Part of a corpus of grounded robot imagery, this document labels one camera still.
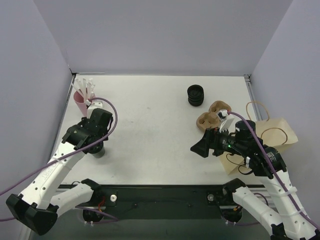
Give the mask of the grey paper coffee cup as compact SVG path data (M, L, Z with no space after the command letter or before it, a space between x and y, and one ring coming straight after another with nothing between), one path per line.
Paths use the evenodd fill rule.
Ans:
M105 147L103 146L101 149L99 149L99 151L95 152L95 153L92 153L91 155L94 157L94 158L102 158L104 155L105 155Z

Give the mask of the stack of black lids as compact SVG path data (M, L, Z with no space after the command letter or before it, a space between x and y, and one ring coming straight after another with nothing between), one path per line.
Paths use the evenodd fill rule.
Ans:
M187 89L187 100L193 107L199 107L204 101L204 89L202 86L194 84Z

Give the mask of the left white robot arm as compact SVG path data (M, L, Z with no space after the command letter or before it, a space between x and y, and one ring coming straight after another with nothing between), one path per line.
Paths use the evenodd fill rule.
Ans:
M56 190L70 170L85 154L96 155L104 150L103 142L113 122L111 112L95 108L90 117L69 127L56 152L32 183L19 194L11 194L6 205L14 218L42 236L56 223L59 216L75 206L88 203L95 206L102 199L101 185L84 179L66 192Z

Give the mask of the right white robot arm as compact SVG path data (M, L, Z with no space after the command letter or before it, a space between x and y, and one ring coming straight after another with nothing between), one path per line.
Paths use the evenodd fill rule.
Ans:
M236 203L250 213L268 232L272 240L318 240L320 230L306 218L297 189L291 183L281 154L256 136L254 121L238 121L235 133L208 128L190 150L206 158L209 150L218 157L223 153L243 157L244 164L263 184L275 209L260 201L247 185L235 178L223 185L221 197L227 204Z

